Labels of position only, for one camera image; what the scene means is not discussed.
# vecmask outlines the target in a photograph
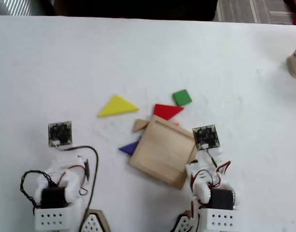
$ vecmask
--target floor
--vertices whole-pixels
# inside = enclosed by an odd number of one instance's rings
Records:
[[[283,0],[219,0],[214,21],[291,25],[294,17]]]

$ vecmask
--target wooden tray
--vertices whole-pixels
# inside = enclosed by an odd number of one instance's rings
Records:
[[[130,165],[182,189],[185,165],[195,159],[197,149],[191,132],[153,116],[130,159]]]

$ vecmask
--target blue triangle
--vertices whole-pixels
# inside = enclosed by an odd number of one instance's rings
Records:
[[[139,140],[134,143],[128,144],[126,146],[123,146],[123,147],[119,148],[119,150],[123,151],[129,155],[133,155],[138,143],[139,143]]]

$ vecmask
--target green square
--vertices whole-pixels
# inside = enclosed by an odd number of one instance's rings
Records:
[[[172,97],[178,106],[186,105],[192,102],[192,99],[186,89],[173,93]]]

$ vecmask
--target circuit board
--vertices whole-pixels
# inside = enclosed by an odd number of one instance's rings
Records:
[[[220,146],[215,125],[193,128],[192,131],[197,151]]]
[[[51,123],[48,125],[49,146],[72,144],[71,121]]]

